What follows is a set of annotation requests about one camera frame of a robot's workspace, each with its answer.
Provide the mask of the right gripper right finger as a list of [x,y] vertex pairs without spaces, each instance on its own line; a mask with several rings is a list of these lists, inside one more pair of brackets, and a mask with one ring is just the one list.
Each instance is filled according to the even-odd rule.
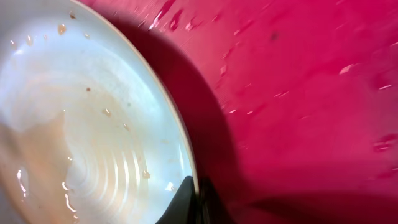
[[209,178],[200,181],[198,198],[200,224],[235,224]]

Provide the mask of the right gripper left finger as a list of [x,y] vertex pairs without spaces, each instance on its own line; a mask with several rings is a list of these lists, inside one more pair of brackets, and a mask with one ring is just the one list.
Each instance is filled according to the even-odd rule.
[[187,176],[156,224],[196,224],[196,215],[193,177]]

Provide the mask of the white plate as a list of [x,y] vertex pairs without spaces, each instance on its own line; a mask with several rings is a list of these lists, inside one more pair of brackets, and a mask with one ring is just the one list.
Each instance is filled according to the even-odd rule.
[[1,222],[156,223],[197,173],[140,52],[78,1],[1,2]]

